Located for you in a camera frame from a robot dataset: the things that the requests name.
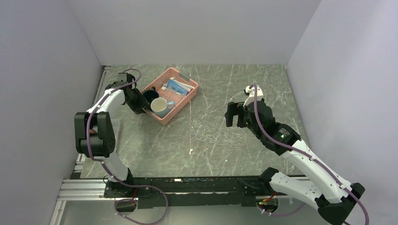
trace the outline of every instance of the cup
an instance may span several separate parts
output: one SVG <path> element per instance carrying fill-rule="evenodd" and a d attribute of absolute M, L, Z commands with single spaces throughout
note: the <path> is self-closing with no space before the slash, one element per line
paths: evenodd
<path fill-rule="evenodd" d="M 155 87 L 152 87 L 151 90 L 144 91 L 142 96 L 144 96 L 144 98 L 149 102 L 149 104 L 151 104 L 154 99 L 159 98 L 159 93 L 156 91 Z"/>
<path fill-rule="evenodd" d="M 176 104 L 174 102 L 167 102 L 164 98 L 155 98 L 151 103 L 152 112 L 160 118 L 163 118 L 169 113 Z"/>

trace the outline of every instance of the plastic basket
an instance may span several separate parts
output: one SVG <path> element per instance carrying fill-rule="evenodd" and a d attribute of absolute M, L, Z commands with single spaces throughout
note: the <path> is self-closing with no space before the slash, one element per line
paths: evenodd
<path fill-rule="evenodd" d="M 199 87 L 198 83 L 196 83 L 193 79 L 188 79 L 187 77 L 183 76 L 175 68 L 168 68 L 166 71 L 164 71 L 163 74 L 161 74 L 145 89 L 143 89 L 142 93 L 144 93 L 147 90 L 150 90 L 152 87 L 155 87 L 156 91 L 159 93 L 159 97 L 164 97 L 164 91 L 161 88 L 163 84 L 167 83 L 171 77 L 174 77 L 175 80 L 188 84 L 194 88 L 188 93 L 187 96 L 181 99 L 181 101 L 163 118 L 158 117 L 150 110 L 144 109 L 144 111 L 148 115 L 152 116 L 155 120 L 157 120 L 159 123 L 163 125 L 166 125 L 189 101 L 191 101 L 191 99 L 196 95 L 196 92 L 198 92 L 198 87 Z"/>

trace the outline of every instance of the marble tabletop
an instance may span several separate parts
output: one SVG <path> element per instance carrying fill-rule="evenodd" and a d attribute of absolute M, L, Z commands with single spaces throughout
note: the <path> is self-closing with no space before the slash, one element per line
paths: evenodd
<path fill-rule="evenodd" d="M 166 69 L 178 69 L 199 84 L 197 95 L 167 125 L 122 105 L 115 113 L 121 127 L 116 152 L 135 177 L 260 175 L 273 167 L 302 175 L 294 165 L 267 150 L 247 128 L 225 126 L 230 101 L 246 99 L 243 89 L 258 84 L 276 121 L 295 129 L 306 141 L 300 116 L 282 65 L 122 65 L 111 66 L 101 92 L 127 68 L 142 72 L 142 90 Z M 81 178 L 102 178 L 105 171 L 86 159 Z"/>

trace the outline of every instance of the light blue mug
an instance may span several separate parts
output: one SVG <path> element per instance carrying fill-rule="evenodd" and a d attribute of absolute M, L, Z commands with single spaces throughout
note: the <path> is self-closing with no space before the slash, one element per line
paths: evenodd
<path fill-rule="evenodd" d="M 167 102 L 164 98 L 155 98 L 151 102 L 152 112 L 160 118 L 165 117 L 176 106 L 174 102 Z"/>

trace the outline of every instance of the wall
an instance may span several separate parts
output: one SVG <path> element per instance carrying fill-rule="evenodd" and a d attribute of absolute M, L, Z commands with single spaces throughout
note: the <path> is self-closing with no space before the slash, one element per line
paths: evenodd
<path fill-rule="evenodd" d="M 49 224 L 101 66 L 65 0 L 0 0 L 0 69 L 1 224 Z"/>
<path fill-rule="evenodd" d="M 396 224 L 398 2 L 323 0 L 287 66 L 310 146 Z M 359 206 L 349 217 L 364 224 Z"/>
<path fill-rule="evenodd" d="M 320 0 L 68 0 L 102 65 L 287 64 Z"/>

